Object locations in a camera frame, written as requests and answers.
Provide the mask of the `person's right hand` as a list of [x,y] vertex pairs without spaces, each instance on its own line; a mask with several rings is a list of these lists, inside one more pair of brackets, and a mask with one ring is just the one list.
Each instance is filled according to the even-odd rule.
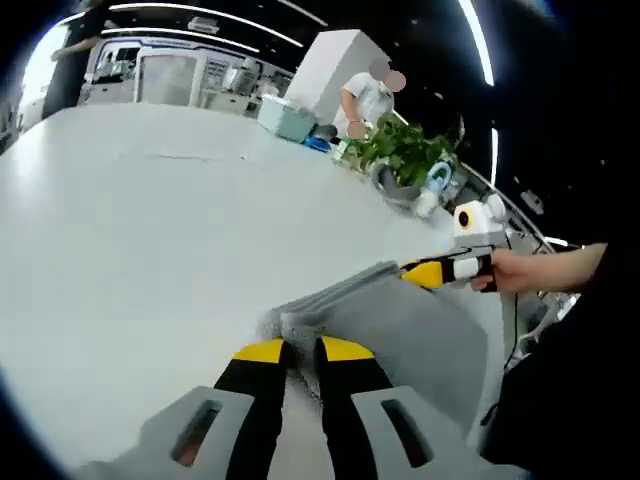
[[507,249],[496,249],[491,254],[491,275],[476,276],[470,285],[474,291],[486,290],[491,283],[496,289],[507,293],[524,293],[534,287],[533,264],[530,256]]

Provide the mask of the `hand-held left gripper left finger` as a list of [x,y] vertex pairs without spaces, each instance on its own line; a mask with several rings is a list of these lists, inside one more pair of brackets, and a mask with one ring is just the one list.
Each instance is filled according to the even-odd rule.
[[282,428],[289,346],[237,352],[214,386],[198,386],[146,420],[138,443],[77,479],[265,479]]

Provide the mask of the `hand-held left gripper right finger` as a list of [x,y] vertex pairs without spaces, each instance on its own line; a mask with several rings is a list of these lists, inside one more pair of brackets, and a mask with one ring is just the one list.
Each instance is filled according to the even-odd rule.
[[337,479],[518,479],[483,459],[457,425],[409,386],[394,387],[373,353],[343,339],[315,343],[322,428]]

